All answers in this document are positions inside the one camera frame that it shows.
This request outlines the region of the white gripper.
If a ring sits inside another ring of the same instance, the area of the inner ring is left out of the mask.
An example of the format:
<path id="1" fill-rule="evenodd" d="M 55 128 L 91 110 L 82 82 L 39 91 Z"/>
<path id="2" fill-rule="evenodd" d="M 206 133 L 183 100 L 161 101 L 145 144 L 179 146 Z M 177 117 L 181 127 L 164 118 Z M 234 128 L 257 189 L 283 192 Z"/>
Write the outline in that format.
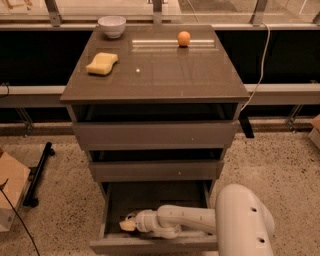
<path id="1" fill-rule="evenodd" d="M 133 232 L 136 228 L 140 232 L 153 232 L 158 227 L 157 214 L 153 210 L 133 211 L 127 214 L 127 217 L 135 217 L 124 220 L 119 223 L 120 228 L 124 231 Z"/>

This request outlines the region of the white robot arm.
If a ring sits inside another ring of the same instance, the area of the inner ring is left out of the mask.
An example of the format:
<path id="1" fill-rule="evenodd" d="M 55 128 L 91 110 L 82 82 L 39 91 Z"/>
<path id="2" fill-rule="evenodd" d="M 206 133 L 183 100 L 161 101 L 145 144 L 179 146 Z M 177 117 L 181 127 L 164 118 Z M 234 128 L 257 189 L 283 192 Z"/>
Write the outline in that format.
<path id="1" fill-rule="evenodd" d="M 119 226 L 165 239 L 174 239 L 189 227 L 215 234 L 219 256 L 274 256 L 270 242 L 274 218 L 250 189 L 239 184 L 224 187 L 213 209 L 162 205 L 130 213 Z"/>

